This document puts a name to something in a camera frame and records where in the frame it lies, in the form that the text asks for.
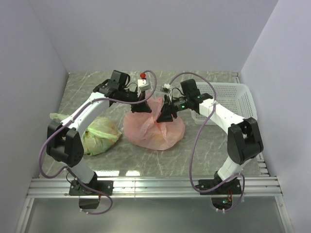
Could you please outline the tied green plastic bag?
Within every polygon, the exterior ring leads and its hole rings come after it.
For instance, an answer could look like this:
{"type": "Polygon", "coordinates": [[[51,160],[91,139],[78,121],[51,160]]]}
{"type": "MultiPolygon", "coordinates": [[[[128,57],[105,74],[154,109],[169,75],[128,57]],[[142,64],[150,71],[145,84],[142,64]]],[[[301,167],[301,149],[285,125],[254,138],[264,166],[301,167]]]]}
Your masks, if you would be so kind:
{"type": "Polygon", "coordinates": [[[95,156],[113,146],[122,133],[114,121],[98,116],[81,134],[84,155],[95,156]]]}

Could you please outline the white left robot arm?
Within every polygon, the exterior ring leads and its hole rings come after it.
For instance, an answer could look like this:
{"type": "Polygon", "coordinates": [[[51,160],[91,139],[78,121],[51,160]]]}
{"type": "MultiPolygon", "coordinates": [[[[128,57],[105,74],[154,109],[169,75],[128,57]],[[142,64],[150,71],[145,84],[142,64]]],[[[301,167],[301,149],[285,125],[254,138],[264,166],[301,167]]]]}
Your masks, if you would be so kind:
{"type": "Polygon", "coordinates": [[[93,195],[98,189],[97,174],[83,159],[82,134],[103,111],[113,103],[130,104],[135,109],[144,106],[148,110],[145,92],[150,89],[146,73],[137,80],[135,91],[130,91],[130,75],[114,70],[110,79],[97,85],[85,103],[61,122],[51,122],[43,149],[54,160],[65,164],[65,169],[74,176],[80,189],[86,195],[93,195]]]}

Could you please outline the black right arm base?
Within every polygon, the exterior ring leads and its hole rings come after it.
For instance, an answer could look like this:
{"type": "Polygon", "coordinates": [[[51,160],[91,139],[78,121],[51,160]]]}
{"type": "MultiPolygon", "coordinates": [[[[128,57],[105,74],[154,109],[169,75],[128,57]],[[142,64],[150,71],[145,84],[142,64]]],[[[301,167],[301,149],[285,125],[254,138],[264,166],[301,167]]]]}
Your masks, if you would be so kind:
{"type": "MultiPolygon", "coordinates": [[[[205,179],[199,180],[198,184],[195,187],[201,191],[206,191],[208,189],[215,187],[219,183],[220,181],[216,179],[205,179]]],[[[241,193],[242,193],[242,186],[240,184],[240,181],[237,178],[234,178],[233,180],[222,184],[215,190],[205,193],[205,195],[228,195],[228,194],[237,195],[241,193]]]]}

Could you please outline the white perforated plastic basket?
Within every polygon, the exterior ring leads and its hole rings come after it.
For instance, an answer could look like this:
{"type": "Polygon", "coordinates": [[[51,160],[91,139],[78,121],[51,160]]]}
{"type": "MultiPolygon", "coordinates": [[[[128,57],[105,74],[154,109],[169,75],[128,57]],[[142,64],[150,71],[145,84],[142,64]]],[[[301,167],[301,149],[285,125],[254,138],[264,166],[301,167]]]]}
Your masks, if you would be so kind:
{"type": "MultiPolygon", "coordinates": [[[[214,96],[211,87],[206,82],[196,82],[200,93],[214,96]]],[[[244,118],[258,119],[257,110],[249,88],[241,83],[211,83],[216,91],[217,102],[228,110],[244,118]]],[[[206,117],[191,112],[191,117],[196,125],[201,125],[206,117]]]]}

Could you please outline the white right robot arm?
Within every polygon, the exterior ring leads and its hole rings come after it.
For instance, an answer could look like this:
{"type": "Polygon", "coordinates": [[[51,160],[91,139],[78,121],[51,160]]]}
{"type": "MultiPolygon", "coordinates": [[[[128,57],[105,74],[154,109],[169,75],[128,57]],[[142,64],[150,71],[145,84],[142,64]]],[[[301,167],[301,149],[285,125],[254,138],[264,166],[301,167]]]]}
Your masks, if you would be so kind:
{"type": "Polygon", "coordinates": [[[215,173],[214,186],[193,186],[201,194],[212,191],[224,194],[231,188],[233,180],[241,174],[244,166],[264,149],[258,122],[253,117],[244,118],[223,107],[217,102],[216,95],[202,94],[194,79],[182,81],[180,85],[183,96],[174,99],[165,95],[157,122],[172,122],[177,118],[178,112],[190,109],[206,116],[207,120],[212,120],[226,133],[228,157],[215,173]]]}

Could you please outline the pink plastic bag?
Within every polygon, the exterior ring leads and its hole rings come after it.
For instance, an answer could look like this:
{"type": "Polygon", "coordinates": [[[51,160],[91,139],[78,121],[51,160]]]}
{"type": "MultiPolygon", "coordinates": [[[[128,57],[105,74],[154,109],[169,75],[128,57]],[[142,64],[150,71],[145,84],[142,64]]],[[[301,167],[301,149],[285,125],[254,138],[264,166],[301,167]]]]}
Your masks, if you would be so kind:
{"type": "Polygon", "coordinates": [[[123,132],[129,142],[151,150],[167,150],[184,137],[185,124],[181,118],[172,122],[156,120],[163,106],[163,98],[147,100],[151,113],[127,113],[123,118],[123,132]]]}

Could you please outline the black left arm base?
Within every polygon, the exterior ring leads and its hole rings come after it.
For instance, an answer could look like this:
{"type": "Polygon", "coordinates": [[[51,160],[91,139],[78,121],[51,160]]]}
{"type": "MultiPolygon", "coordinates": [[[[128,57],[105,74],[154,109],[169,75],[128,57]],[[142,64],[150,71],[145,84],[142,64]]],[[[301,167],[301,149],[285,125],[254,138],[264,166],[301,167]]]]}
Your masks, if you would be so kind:
{"type": "Polygon", "coordinates": [[[70,196],[95,196],[98,195],[94,190],[111,196],[114,188],[113,181],[95,181],[91,184],[81,185],[77,180],[73,180],[70,184],[70,196]]]}

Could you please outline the aluminium front rail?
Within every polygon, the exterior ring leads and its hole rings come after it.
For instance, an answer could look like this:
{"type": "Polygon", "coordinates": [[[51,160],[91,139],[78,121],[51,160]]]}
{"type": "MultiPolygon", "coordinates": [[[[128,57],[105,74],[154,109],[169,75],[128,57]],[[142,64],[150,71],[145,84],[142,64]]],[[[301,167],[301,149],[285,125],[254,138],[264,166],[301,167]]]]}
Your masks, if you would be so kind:
{"type": "MultiPolygon", "coordinates": [[[[113,198],[203,198],[186,177],[100,177],[113,181],[113,198]]],[[[276,177],[246,177],[245,197],[282,196],[276,177]]],[[[65,178],[32,179],[28,198],[71,198],[65,178]]]]}

